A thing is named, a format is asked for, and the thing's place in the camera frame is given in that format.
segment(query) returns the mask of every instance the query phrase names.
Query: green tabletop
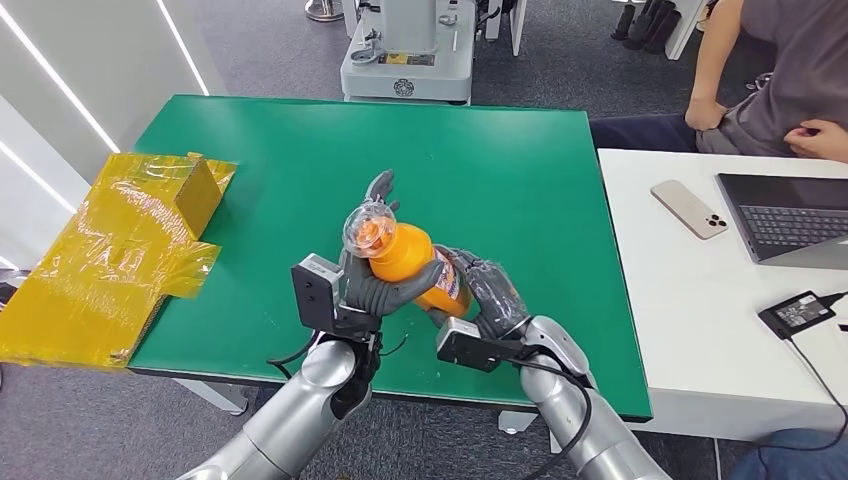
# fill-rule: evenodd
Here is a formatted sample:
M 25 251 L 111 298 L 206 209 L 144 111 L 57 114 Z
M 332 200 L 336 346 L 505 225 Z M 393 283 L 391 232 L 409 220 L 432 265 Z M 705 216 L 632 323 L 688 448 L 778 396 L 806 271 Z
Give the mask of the green tabletop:
M 380 171 L 398 220 L 499 262 L 531 313 L 560 322 L 599 390 L 627 417 L 651 408 L 595 152 L 583 112 L 175 96 L 135 151 L 239 164 L 203 241 L 222 246 L 199 296 L 172 298 L 130 362 L 174 376 L 281 381 L 265 360 L 309 336 L 289 268 L 338 258 L 341 228 Z M 376 392 L 529 405 L 515 368 L 440 362 L 414 306 L 383 322 Z

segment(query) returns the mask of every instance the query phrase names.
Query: yellow tape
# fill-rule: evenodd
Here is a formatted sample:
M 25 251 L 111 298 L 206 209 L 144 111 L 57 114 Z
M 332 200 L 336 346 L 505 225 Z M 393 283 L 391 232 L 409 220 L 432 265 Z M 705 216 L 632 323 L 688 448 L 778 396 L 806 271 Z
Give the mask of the yellow tape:
M 0 313 L 0 361 L 120 368 L 165 295 L 192 297 L 220 247 L 198 242 L 235 165 L 115 154 Z

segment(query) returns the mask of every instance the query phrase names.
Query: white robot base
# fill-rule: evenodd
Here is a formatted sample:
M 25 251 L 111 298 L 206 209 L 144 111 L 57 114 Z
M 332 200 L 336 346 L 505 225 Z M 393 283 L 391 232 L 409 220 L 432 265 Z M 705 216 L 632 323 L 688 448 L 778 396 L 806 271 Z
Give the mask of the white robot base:
M 381 13 L 366 10 L 341 67 L 345 100 L 469 103 L 477 7 L 470 0 L 459 0 L 455 8 L 450 0 L 437 0 L 436 12 L 446 21 L 436 23 L 435 51 L 389 51 L 371 63 L 354 65 L 351 54 L 365 48 L 372 28 L 382 28 Z

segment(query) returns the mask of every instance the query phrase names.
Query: bottle cap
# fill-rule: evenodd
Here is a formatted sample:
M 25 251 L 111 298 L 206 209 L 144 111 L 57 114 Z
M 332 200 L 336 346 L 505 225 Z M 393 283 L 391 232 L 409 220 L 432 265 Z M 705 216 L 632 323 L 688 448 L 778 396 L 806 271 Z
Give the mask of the bottle cap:
M 395 233 L 395 214 L 385 203 L 365 202 L 345 220 L 345 249 L 360 258 L 380 256 Z

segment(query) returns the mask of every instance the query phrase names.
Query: warning label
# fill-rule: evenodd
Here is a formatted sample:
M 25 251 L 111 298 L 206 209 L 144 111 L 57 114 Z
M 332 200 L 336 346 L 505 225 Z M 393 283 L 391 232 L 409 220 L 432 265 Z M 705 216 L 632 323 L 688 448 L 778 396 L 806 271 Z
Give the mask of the warning label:
M 408 53 L 386 53 L 377 60 L 384 65 L 421 65 L 432 67 L 436 63 L 435 55 L 410 55 Z

